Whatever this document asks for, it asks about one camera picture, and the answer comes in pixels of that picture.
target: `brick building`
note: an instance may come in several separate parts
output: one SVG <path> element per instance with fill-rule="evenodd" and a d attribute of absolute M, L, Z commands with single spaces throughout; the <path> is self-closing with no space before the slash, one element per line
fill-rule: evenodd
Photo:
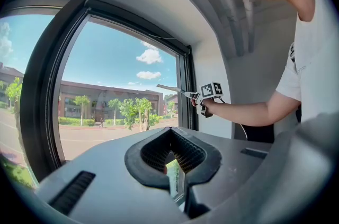
<path fill-rule="evenodd" d="M 167 98 L 165 101 L 165 106 L 167 106 L 169 102 L 174 102 L 173 111 L 177 111 L 178 110 L 178 94 L 174 94 L 173 96 Z"/>
<path fill-rule="evenodd" d="M 14 68 L 4 67 L 2 63 L 0 63 L 0 66 L 0 80 L 4 84 L 3 88 L 0 88 L 0 101 L 9 104 L 9 100 L 5 95 L 7 86 L 14 81 L 15 77 L 19 77 L 22 81 L 24 75 Z M 61 81 L 58 104 L 59 116 L 80 118 L 80 106 L 76 105 L 73 100 L 76 96 L 81 95 L 86 95 L 90 100 L 89 105 L 84 109 L 84 119 L 94 118 L 96 121 L 100 121 L 101 117 L 105 117 L 105 119 L 113 118 L 113 110 L 109 108 L 108 102 L 115 98 L 121 102 L 124 99 L 130 98 L 133 100 L 135 98 L 146 98 L 152 104 L 151 113 L 163 115 L 164 103 L 162 93 Z M 122 118 L 122 115 L 118 112 L 117 119 Z"/>

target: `hedge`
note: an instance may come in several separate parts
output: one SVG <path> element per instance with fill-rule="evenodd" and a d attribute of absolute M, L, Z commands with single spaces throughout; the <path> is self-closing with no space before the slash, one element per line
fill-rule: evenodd
<path fill-rule="evenodd" d="M 171 115 L 164 115 L 164 116 L 160 116 L 160 118 L 163 120 L 163 119 L 170 119 L 171 118 Z"/>
<path fill-rule="evenodd" d="M 4 102 L 0 102 L 0 108 L 7 108 L 8 104 Z"/>
<path fill-rule="evenodd" d="M 78 118 L 66 118 L 60 117 L 59 123 L 62 125 L 73 125 L 73 126 L 80 126 L 81 120 Z M 94 126 L 95 121 L 91 119 L 83 119 L 83 126 Z"/>
<path fill-rule="evenodd" d="M 113 125 L 113 119 L 105 120 L 104 123 L 106 125 Z M 115 125 L 124 125 L 123 119 L 116 119 L 115 120 Z"/>

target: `road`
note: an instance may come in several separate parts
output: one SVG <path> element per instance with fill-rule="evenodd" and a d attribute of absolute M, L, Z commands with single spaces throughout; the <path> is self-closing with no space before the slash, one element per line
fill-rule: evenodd
<path fill-rule="evenodd" d="M 178 126 L 178 120 L 165 120 L 151 127 L 151 129 L 166 126 Z M 65 159 L 72 160 L 97 144 L 138 133 L 139 128 L 135 127 L 128 130 L 125 128 L 100 129 L 93 127 L 93 130 L 83 130 L 80 127 L 67 127 L 60 128 L 59 132 Z M 0 109 L 0 151 L 9 160 L 26 166 L 17 137 L 14 115 L 3 109 Z"/>

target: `man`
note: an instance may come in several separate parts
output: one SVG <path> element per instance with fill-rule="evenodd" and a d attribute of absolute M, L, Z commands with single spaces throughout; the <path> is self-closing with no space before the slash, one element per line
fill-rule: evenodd
<path fill-rule="evenodd" d="M 247 126 L 271 125 L 302 102 L 302 121 L 339 110 L 339 33 L 330 0 L 287 0 L 298 12 L 295 41 L 285 71 L 265 103 L 202 102 L 208 111 Z"/>
<path fill-rule="evenodd" d="M 105 121 L 104 117 L 101 116 L 99 128 L 100 128 L 100 127 L 101 127 L 101 128 L 104 128 L 104 121 Z"/>

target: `window frame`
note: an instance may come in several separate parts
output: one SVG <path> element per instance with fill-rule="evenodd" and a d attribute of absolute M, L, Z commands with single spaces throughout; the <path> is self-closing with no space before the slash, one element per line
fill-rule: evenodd
<path fill-rule="evenodd" d="M 21 14 L 55 14 L 30 57 L 20 103 L 25 151 L 39 182 L 66 163 L 58 125 L 59 89 L 67 54 L 90 17 L 107 20 L 130 31 L 133 36 L 137 34 L 138 38 L 150 40 L 156 47 L 177 55 L 178 87 L 186 91 L 195 88 L 190 47 L 118 6 L 99 0 L 8 0 L 0 17 Z M 181 109 L 179 125 L 197 130 L 194 118 L 197 116 L 189 99 L 179 94 L 178 107 Z"/>

